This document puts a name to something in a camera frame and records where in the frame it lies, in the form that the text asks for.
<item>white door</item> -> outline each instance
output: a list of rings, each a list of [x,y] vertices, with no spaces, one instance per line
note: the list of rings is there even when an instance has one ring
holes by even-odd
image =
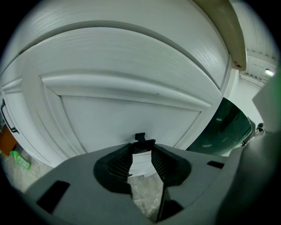
[[[1,113],[13,136],[28,154],[55,167],[67,157],[50,147],[39,133],[27,109],[21,88],[25,58],[28,58],[28,53],[15,59],[0,77]]]
[[[61,158],[132,142],[140,132],[175,146],[222,98],[189,58],[128,30],[68,31],[21,57],[26,107]]]

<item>white wall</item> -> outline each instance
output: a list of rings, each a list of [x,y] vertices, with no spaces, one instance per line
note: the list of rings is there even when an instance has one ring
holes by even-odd
[[[226,97],[234,103],[246,116],[250,117],[256,126],[263,122],[258,110],[252,102],[253,97],[259,92],[260,88],[243,80],[239,76],[238,84],[233,86],[229,97]]]

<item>door handle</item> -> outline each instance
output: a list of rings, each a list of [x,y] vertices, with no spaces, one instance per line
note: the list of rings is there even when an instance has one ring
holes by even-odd
[[[5,123],[7,124],[8,128],[12,131],[12,133],[19,133],[18,130],[17,130],[15,127],[12,127],[12,128],[11,128],[10,125],[9,125],[9,123],[7,122],[6,117],[5,117],[5,114],[4,114],[4,112],[3,112],[3,108],[4,108],[5,105],[6,105],[6,104],[5,104],[5,101],[4,101],[4,99],[3,99],[2,105],[1,105],[1,112],[2,112],[3,118],[4,118],[4,120],[5,120]]]

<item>orange object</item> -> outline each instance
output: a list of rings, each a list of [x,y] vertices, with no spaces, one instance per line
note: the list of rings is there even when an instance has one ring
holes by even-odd
[[[10,151],[14,149],[17,141],[5,125],[2,133],[0,133],[0,150],[6,156],[10,155]]]

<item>black slot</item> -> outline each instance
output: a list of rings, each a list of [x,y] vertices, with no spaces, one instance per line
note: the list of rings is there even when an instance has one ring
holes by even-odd
[[[69,187],[69,183],[64,181],[55,182],[46,193],[37,201],[37,205],[48,213],[52,214],[56,205]]]
[[[222,169],[224,166],[224,163],[219,163],[219,162],[215,162],[215,161],[209,161],[207,164],[212,167],[216,167],[216,168],[220,168],[220,169]]]

